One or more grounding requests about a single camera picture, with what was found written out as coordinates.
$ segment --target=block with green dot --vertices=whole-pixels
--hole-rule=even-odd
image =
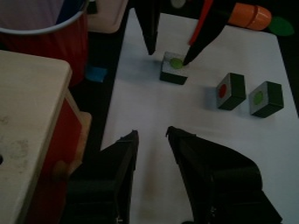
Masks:
[[[187,67],[183,66],[183,56],[177,53],[165,52],[160,80],[183,85],[188,78],[187,70]]]
[[[228,73],[216,87],[218,108],[232,110],[246,99],[244,75]]]
[[[266,81],[248,96],[250,114],[252,116],[268,117],[284,107],[282,85]]]

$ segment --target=green block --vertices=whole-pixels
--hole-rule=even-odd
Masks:
[[[172,52],[165,52],[163,56],[160,80],[183,85],[187,78],[187,67],[183,66],[183,56]]]
[[[232,110],[246,99],[246,79],[244,75],[228,73],[216,87],[218,108]]]
[[[284,107],[282,85],[266,81],[252,91],[250,98],[250,114],[266,118]]]

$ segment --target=green object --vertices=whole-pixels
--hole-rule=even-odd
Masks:
[[[183,68],[183,61],[180,59],[172,58],[171,61],[171,66],[173,69],[181,69]]]
[[[282,85],[266,81],[250,94],[250,114],[266,118],[284,107]]]
[[[255,94],[255,97],[254,97],[254,103],[255,103],[255,105],[258,105],[262,101],[263,101],[263,92],[259,91],[259,92]]]
[[[276,36],[291,36],[295,34],[295,28],[291,23],[282,17],[272,17],[268,30]]]
[[[188,78],[188,67],[183,66],[183,56],[173,52],[165,52],[160,72],[160,81],[183,85]]]

